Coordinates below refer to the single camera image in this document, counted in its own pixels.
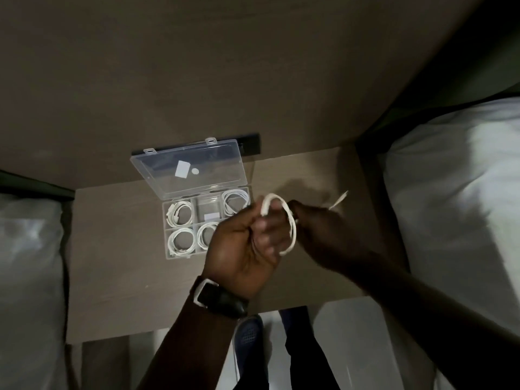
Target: rectangular white sticker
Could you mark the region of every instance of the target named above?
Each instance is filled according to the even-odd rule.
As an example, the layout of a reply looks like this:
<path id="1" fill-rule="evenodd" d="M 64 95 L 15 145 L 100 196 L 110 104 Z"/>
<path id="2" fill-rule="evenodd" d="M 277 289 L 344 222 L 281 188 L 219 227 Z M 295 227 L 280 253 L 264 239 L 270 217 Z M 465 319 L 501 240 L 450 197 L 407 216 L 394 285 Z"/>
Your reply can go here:
<path id="1" fill-rule="evenodd" d="M 175 176 L 179 178 L 186 178 L 188 176 L 188 172 L 190 171 L 190 163 L 179 160 L 177 163 L 177 169 L 175 170 Z"/>
<path id="2" fill-rule="evenodd" d="M 204 221 L 209 222 L 210 220 L 220 219 L 220 214 L 218 212 L 215 213 L 207 213 L 204 215 Z"/>

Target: watch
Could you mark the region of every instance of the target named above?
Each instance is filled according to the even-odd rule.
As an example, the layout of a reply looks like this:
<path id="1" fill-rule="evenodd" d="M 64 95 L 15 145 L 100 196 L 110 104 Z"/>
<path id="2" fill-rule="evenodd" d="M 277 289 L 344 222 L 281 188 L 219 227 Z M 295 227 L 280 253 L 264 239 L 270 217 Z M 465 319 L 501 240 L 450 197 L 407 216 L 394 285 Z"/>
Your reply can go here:
<path id="1" fill-rule="evenodd" d="M 249 301 L 234 295 L 211 279 L 197 277 L 193 284 L 193 302 L 215 314 L 223 314 L 231 319 L 248 315 Z"/>

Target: dark pants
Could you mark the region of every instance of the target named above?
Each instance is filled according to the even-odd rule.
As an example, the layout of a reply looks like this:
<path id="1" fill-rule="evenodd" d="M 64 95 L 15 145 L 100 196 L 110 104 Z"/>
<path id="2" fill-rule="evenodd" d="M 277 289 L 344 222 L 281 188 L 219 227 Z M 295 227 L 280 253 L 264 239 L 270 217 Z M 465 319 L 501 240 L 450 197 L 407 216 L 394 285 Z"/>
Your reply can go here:
<path id="1" fill-rule="evenodd" d="M 261 342 L 253 346 L 235 390 L 269 389 L 263 347 Z M 290 331 L 285 348 L 291 356 L 292 390 L 339 390 L 327 358 L 310 330 Z"/>

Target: white floor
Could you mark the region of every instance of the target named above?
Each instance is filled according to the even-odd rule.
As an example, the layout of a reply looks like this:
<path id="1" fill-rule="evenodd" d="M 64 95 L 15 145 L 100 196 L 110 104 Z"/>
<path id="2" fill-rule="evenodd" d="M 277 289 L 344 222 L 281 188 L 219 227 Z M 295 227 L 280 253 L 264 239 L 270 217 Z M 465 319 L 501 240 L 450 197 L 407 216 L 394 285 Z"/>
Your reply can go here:
<path id="1" fill-rule="evenodd" d="M 369 297 L 334 301 L 310 307 L 316 339 L 327 356 L 341 389 L 402 390 L 383 313 Z M 291 388 L 290 357 L 285 350 L 285 332 L 278 312 L 261 314 L 265 327 L 265 351 L 271 390 Z M 139 383 L 168 329 L 132 335 L 130 357 L 132 388 Z M 237 383 L 235 358 L 230 345 L 218 382 L 218 390 L 231 390 Z"/>

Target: charging cable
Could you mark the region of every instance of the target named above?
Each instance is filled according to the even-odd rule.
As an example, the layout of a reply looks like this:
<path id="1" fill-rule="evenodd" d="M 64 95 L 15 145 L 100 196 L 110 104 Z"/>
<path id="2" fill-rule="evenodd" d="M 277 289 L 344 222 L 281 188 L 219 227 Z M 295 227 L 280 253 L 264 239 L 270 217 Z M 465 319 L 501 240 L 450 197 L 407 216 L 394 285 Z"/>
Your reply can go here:
<path id="1" fill-rule="evenodd" d="M 188 208 L 190 210 L 190 218 L 186 223 L 179 224 L 179 213 L 183 208 Z M 166 212 L 166 222 L 170 225 L 170 227 L 181 227 L 190 225 L 193 222 L 193 205 L 189 201 L 177 201 L 176 203 L 170 205 L 168 208 L 168 212 Z"/>
<path id="2" fill-rule="evenodd" d="M 344 192 L 340 196 L 340 198 L 338 198 L 336 200 L 334 205 L 329 207 L 329 210 L 333 209 L 336 205 L 338 205 L 340 202 L 342 202 L 347 197 L 347 195 L 348 195 L 348 190 L 346 192 Z M 269 193 L 267 196 L 265 196 L 264 201 L 262 202 L 262 208 L 260 209 L 260 214 L 262 216 L 266 216 L 269 213 L 269 207 L 271 206 L 271 201 L 274 199 L 278 199 L 282 203 L 282 208 L 283 208 L 283 210 L 285 210 L 285 213 L 287 213 L 287 218 L 289 219 L 289 225 L 291 226 L 291 229 L 289 231 L 289 236 L 291 237 L 291 244 L 289 245 L 289 247 L 287 249 L 280 252 L 280 256 L 285 256 L 294 248 L 294 245 L 296 243 L 296 222 L 297 222 L 297 220 L 294 219 L 294 215 L 293 215 L 292 211 L 289 209 L 289 205 L 287 205 L 285 200 L 282 197 L 280 197 L 274 193 Z"/>
<path id="3" fill-rule="evenodd" d="M 218 226 L 218 222 L 209 222 L 209 223 L 203 224 L 200 227 L 200 229 L 197 231 L 197 243 L 201 249 L 206 251 L 208 248 L 208 245 L 206 245 L 206 243 L 204 241 L 204 230 L 207 228 L 211 228 L 211 229 L 213 229 L 213 231 L 215 231 L 217 229 L 217 226 Z"/>
<path id="4" fill-rule="evenodd" d="M 228 204 L 228 200 L 231 196 L 238 196 L 244 199 L 245 203 L 242 209 L 244 209 L 251 203 L 251 198 L 248 192 L 246 192 L 245 190 L 232 189 L 225 191 L 224 193 L 222 193 L 222 202 L 224 203 L 224 215 L 227 217 L 233 216 L 237 213 L 237 211 L 231 208 L 231 206 Z"/>
<path id="5" fill-rule="evenodd" d="M 183 232 L 191 234 L 193 237 L 193 242 L 191 243 L 191 246 L 187 249 L 181 249 L 175 245 L 175 238 L 177 238 L 177 236 L 179 234 L 182 234 Z M 197 240 L 197 238 L 195 237 L 195 231 L 193 231 L 191 228 L 189 228 L 189 227 L 179 228 L 178 230 L 174 231 L 168 237 L 167 245 L 168 245 L 168 250 L 170 251 L 170 255 L 173 257 L 177 257 L 177 256 L 184 256 L 184 255 L 193 253 L 193 251 L 195 250 L 196 240 Z"/>

